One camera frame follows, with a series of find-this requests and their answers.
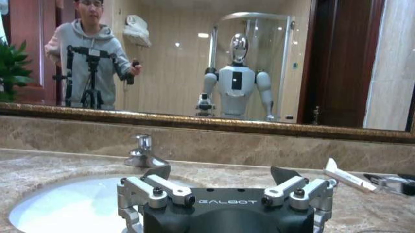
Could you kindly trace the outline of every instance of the glasses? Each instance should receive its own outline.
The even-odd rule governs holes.
[[[98,8],[103,6],[103,3],[100,1],[94,1],[94,0],[83,0],[80,1],[80,3],[84,4],[86,6],[94,5]]]

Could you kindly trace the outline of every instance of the white sink basin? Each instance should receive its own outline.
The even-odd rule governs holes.
[[[118,215],[116,184],[128,176],[70,180],[38,191],[12,210],[11,223],[27,233],[123,232],[126,220]]]

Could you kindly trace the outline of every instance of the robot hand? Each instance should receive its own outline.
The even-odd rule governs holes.
[[[274,121],[275,117],[272,115],[267,115],[266,121]]]
[[[198,116],[208,117],[212,115],[211,111],[215,109],[215,105],[212,104],[212,100],[210,99],[208,94],[203,93],[200,95],[196,109],[200,110],[200,112],[196,114]]]

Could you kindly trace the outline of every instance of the dark door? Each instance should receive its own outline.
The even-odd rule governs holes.
[[[319,107],[319,124],[363,126],[383,6],[384,0],[318,0],[300,123],[314,122]]]
[[[28,103],[55,103],[56,86],[52,75],[55,65],[44,62],[43,44],[51,38],[56,28],[55,1],[9,1],[11,44],[27,42],[25,52],[32,61],[27,66],[32,70],[33,83],[17,88],[17,101]]]

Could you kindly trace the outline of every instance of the marble countertop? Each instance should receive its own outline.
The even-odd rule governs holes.
[[[104,174],[143,174],[124,166],[124,158],[0,149],[0,232],[19,233],[8,214],[19,201],[46,185],[68,178]],[[268,167],[171,162],[171,177],[202,187],[266,188],[275,186]],[[296,170],[310,178],[328,177],[320,170]],[[343,183],[335,189],[332,219],[326,233],[415,232],[415,197],[366,194]]]

